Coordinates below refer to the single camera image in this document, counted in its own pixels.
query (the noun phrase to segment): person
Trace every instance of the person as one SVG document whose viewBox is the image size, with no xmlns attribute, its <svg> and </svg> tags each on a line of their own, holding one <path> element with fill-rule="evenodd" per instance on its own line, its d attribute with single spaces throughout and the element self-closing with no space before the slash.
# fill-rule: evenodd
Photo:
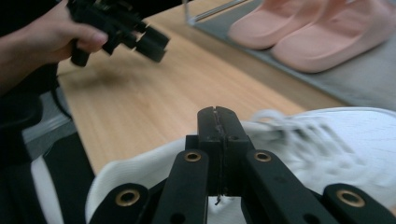
<svg viewBox="0 0 396 224">
<path fill-rule="evenodd" d="M 66 4 L 63 0 L 38 19 L 18 29 L 18 25 L 23 25 L 21 22 L 14 26 L 17 30 L 0 37 L 0 96 L 31 74 L 38 81 L 50 79 L 40 78 L 38 74 L 54 76 L 56 64 L 71 56 L 72 40 L 77 39 L 78 48 L 87 52 L 96 52 L 106 43 L 106 33 L 73 22 Z"/>
</svg>

